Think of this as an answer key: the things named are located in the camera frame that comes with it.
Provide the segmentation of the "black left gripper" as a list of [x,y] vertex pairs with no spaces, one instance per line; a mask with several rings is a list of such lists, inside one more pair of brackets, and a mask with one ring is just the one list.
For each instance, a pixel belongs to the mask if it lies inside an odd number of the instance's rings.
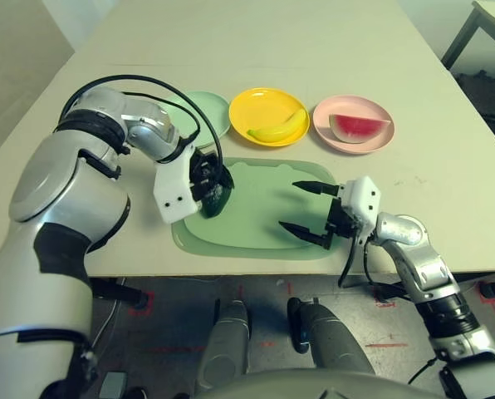
[[224,186],[222,163],[215,151],[202,152],[197,149],[190,159],[190,182],[193,185],[193,200],[199,202],[208,193],[208,182]]

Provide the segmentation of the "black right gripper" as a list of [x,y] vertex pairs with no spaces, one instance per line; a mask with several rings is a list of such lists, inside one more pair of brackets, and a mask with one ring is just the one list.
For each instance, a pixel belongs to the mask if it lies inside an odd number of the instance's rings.
[[[338,195],[339,185],[330,185],[320,181],[301,180],[292,183],[294,186],[307,192],[321,195]],[[356,239],[358,225],[352,216],[343,209],[340,199],[333,199],[326,220],[326,234],[314,234],[307,227],[298,224],[279,221],[279,224],[295,237],[311,244],[318,245],[323,249],[330,249],[334,236],[345,239]]]

